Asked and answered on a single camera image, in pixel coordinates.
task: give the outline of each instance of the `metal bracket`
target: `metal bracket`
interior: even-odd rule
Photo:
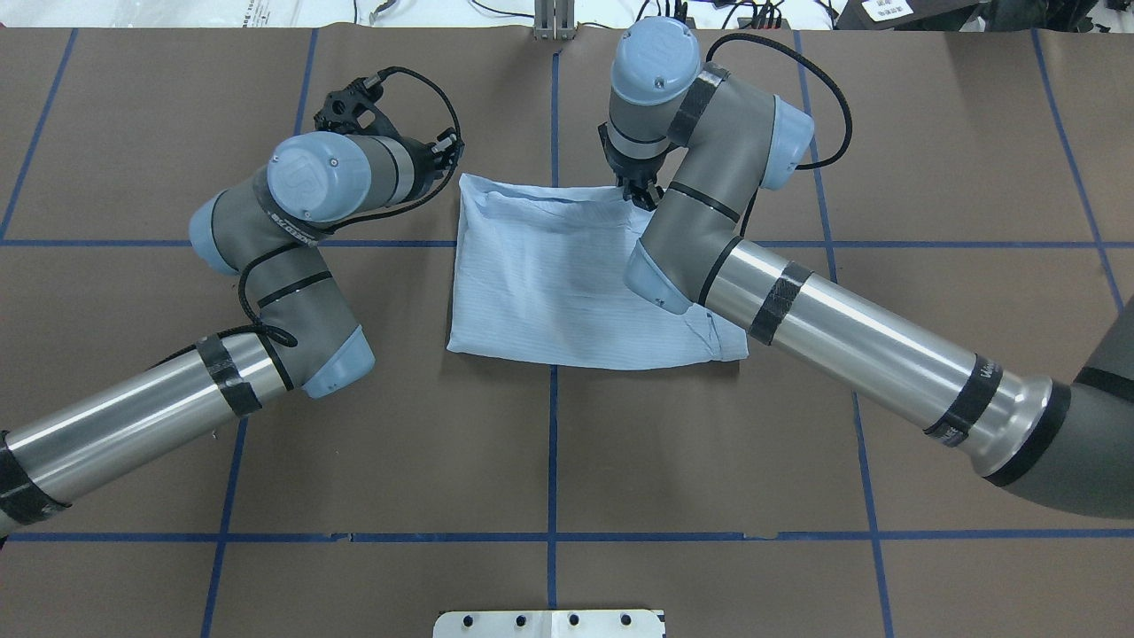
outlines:
[[[448,612],[433,638],[665,638],[655,610]]]
[[[575,26],[575,0],[535,0],[536,40],[574,40]]]

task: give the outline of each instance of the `silver metal tube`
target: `silver metal tube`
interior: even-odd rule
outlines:
[[[788,260],[752,241],[725,258],[705,305],[750,329]],[[963,395],[978,357],[822,277],[807,277],[775,330],[771,346],[822,369],[923,431]],[[1051,380],[1006,371],[957,448],[989,476],[1019,450],[1047,406]]]
[[[256,335],[223,340],[263,403],[286,392]],[[48,496],[75,499],[236,418],[201,356],[188,352],[8,434],[12,457]],[[15,526],[0,518],[0,536]]]

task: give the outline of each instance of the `wrinkled fabric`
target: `wrinkled fabric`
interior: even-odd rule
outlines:
[[[448,350],[610,371],[746,358],[742,329],[701,305],[671,314],[623,282],[650,215],[617,187],[463,175]]]

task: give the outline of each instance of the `blue tape line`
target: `blue tape line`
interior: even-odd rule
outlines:
[[[215,543],[215,534],[163,534],[150,531],[19,531],[10,543]]]
[[[551,187],[559,186],[559,54],[551,56]]]
[[[854,432],[858,441],[858,473],[862,475],[862,491],[866,500],[866,524],[870,526],[870,546],[874,554],[874,577],[878,580],[878,597],[882,606],[882,628],[887,638],[894,638],[894,619],[890,613],[890,590],[886,585],[886,563],[882,560],[882,543],[878,533],[878,516],[874,511],[874,490],[870,480],[870,462],[866,457],[866,435],[862,431],[862,411],[858,409],[858,393],[850,393],[854,405]]]
[[[291,135],[303,131],[303,111],[307,109],[307,88],[311,86],[311,67],[315,63],[315,45],[319,43],[319,29],[311,29],[311,42],[307,44],[307,65],[303,69],[303,84],[299,85],[299,105],[295,110],[295,128]]]
[[[32,131],[32,141],[27,144],[27,152],[24,153],[24,163],[19,165],[19,173],[16,175],[16,184],[11,187],[11,196],[8,198],[8,207],[3,211],[3,219],[0,220],[0,239],[3,239],[11,223],[11,215],[16,212],[16,202],[19,199],[19,192],[24,188],[24,178],[27,177],[27,169],[32,165],[32,156],[35,155],[35,147],[40,145],[40,135],[43,134],[43,125],[48,121],[51,112],[51,104],[56,101],[56,93],[59,92],[59,84],[64,79],[64,70],[70,59],[71,50],[75,49],[75,39],[78,37],[78,29],[73,28],[70,37],[67,39],[67,46],[64,48],[64,57],[59,60],[56,69],[56,78],[51,80],[51,88],[48,91],[48,99],[43,102],[43,110],[40,111],[40,119],[35,122],[35,130]]]
[[[981,241],[981,240],[832,240],[845,248],[1094,248],[1092,241]]]
[[[1001,538],[1134,538],[1134,529],[943,529],[880,531],[882,541],[995,541]]]
[[[1086,529],[913,529],[870,531],[784,531],[772,537],[745,536],[739,531],[559,531],[557,543],[838,543],[880,541],[1001,541],[1001,539],[1134,539],[1132,528]],[[219,534],[23,531],[9,543],[217,543]],[[337,534],[256,534],[234,533],[223,536],[226,544],[430,544],[430,543],[547,543],[542,531],[490,533],[337,533]]]
[[[188,239],[3,239],[3,246],[31,247],[191,247]]]
[[[768,248],[821,248],[823,239],[756,239]],[[835,239],[830,244],[838,248],[1089,248],[1095,249],[1094,241],[982,241],[982,240],[866,240]],[[409,247],[452,248],[455,239],[328,239],[322,247]],[[1114,249],[1134,248],[1134,241],[1102,241]],[[0,239],[0,246],[14,247],[191,247],[188,239]]]
[[[321,247],[455,248],[456,239],[328,239]]]
[[[559,605],[556,576],[559,537],[559,366],[549,366],[548,406],[548,609]]]
[[[748,541],[739,531],[564,531],[564,543],[737,543]]]
[[[205,613],[201,621],[201,638],[209,638],[212,631],[213,611],[217,609],[217,594],[220,592],[220,575],[225,567],[225,550],[228,545],[226,536],[232,520],[232,502],[236,500],[236,482],[240,476],[240,459],[244,457],[244,440],[248,432],[248,419],[240,419],[236,427],[236,445],[232,448],[232,463],[228,469],[228,487],[225,491],[225,507],[220,514],[220,533],[217,535],[217,551],[213,554],[212,575],[209,577],[209,595],[205,598]]]
[[[551,54],[551,186],[559,186],[559,56]],[[557,528],[559,525],[559,367],[548,374],[548,609],[559,606]]]
[[[792,36],[795,40],[795,50],[801,56],[803,54],[803,37],[799,35],[798,31],[793,31]],[[803,110],[809,116],[814,118],[811,112],[811,92],[807,91],[807,75],[805,74],[805,68],[799,62],[796,62],[796,68],[799,71],[799,91],[803,93]],[[819,142],[815,137],[811,138],[811,161],[819,161]],[[831,220],[827,214],[827,192],[823,189],[823,172],[821,169],[815,168],[811,171],[812,177],[815,179],[815,196],[819,201],[819,221],[823,226],[823,248],[827,250],[827,270],[830,275],[831,281],[836,283],[839,282],[838,267],[835,264],[835,244],[831,240]]]
[[[1110,295],[1115,299],[1118,309],[1123,308],[1123,295],[1118,291],[1118,282],[1115,280],[1115,272],[1110,269],[1110,258],[1107,256],[1107,248],[1102,245],[1102,233],[1099,231],[1099,223],[1094,219],[1094,210],[1091,209],[1091,199],[1086,196],[1086,188],[1083,186],[1083,178],[1078,172],[1078,162],[1075,161],[1075,153],[1070,150],[1070,142],[1067,139],[1067,131],[1064,130],[1063,117],[1059,114],[1059,105],[1056,104],[1056,95],[1051,91],[1051,80],[1048,78],[1048,65],[1043,60],[1043,48],[1040,45],[1040,32],[1032,29],[1032,46],[1035,49],[1035,61],[1040,67],[1040,77],[1043,79],[1043,92],[1048,96],[1048,107],[1051,109],[1051,117],[1056,122],[1056,130],[1059,133],[1059,142],[1063,144],[1064,154],[1067,155],[1067,165],[1070,168],[1070,176],[1075,180],[1075,188],[1078,190],[1078,199],[1083,203],[1083,212],[1086,213],[1086,223],[1091,227],[1091,236],[1094,237],[1094,245],[1099,248],[1099,258],[1102,260],[1102,270],[1107,274],[1107,284],[1110,287]]]

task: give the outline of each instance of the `grid of blue tape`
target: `grid of blue tape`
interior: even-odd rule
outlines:
[[[17,175],[11,196],[0,219],[0,246],[146,246],[146,247],[188,247],[187,240],[180,239],[8,239],[5,235],[11,222],[16,204],[23,188],[24,179],[32,165],[35,148],[43,127],[51,112],[51,105],[59,85],[62,82],[67,62],[70,59],[78,29],[71,29],[64,49],[62,58],[56,71],[51,88],[44,102],[43,110],[36,121],[32,139]],[[798,32],[794,33],[795,48],[803,52],[803,41]],[[1043,50],[1039,34],[1032,31],[1036,63],[1043,80],[1044,92],[1056,129],[1067,156],[1084,214],[1090,224],[1093,240],[1091,241],[932,241],[932,240],[837,240],[831,236],[831,224],[827,210],[827,194],[823,188],[821,169],[813,171],[820,220],[823,229],[822,240],[768,240],[761,241],[769,247],[822,247],[827,254],[828,273],[833,281],[838,280],[836,248],[1092,248],[1098,250],[1108,286],[1115,298],[1116,306],[1123,307],[1110,260],[1109,248],[1131,248],[1134,241],[1106,241],[1102,239],[1098,223],[1091,209],[1090,199],[1078,172],[1078,165],[1063,127],[1058,104],[1051,90]],[[311,31],[307,48],[307,61],[304,68],[299,100],[296,108],[293,134],[302,129],[306,111],[306,96],[311,80],[311,70],[315,59],[319,42],[319,29]],[[559,52],[551,58],[551,185],[559,185]],[[804,68],[799,70],[799,87],[803,93],[804,109],[811,113],[811,96]],[[811,143],[812,159],[818,159],[819,147]],[[329,246],[340,247],[454,247],[450,239],[336,239],[325,241]],[[559,371],[557,366],[549,367],[549,406],[548,406],[548,529],[545,533],[466,533],[466,534],[234,534],[229,531],[232,516],[232,504],[236,497],[237,480],[240,471],[240,460],[244,453],[244,442],[247,435],[248,422],[242,420],[237,427],[237,437],[232,451],[232,462],[229,469],[228,486],[221,513],[220,529],[217,534],[153,534],[153,533],[17,533],[12,534],[12,543],[206,543],[215,545],[213,569],[209,582],[209,593],[202,619],[201,636],[208,637],[212,628],[213,611],[220,590],[221,575],[225,563],[225,552],[229,544],[243,543],[542,543],[547,545],[548,606],[556,609],[557,595],[557,556],[558,543],[806,543],[806,542],[870,542],[875,565],[879,602],[881,605],[883,629],[886,636],[894,636],[894,623],[889,607],[889,594],[886,585],[886,568],[883,561],[883,541],[957,541],[957,539],[1056,539],[1056,538],[1134,538],[1134,529],[972,529],[972,530],[880,530],[874,511],[874,496],[870,480],[870,463],[866,453],[866,441],[863,435],[862,417],[858,409],[858,397],[852,393],[854,407],[854,427],[858,442],[860,474],[865,500],[869,530],[866,531],[793,531],[782,533],[772,538],[751,537],[741,533],[560,533],[558,531],[558,403]]]

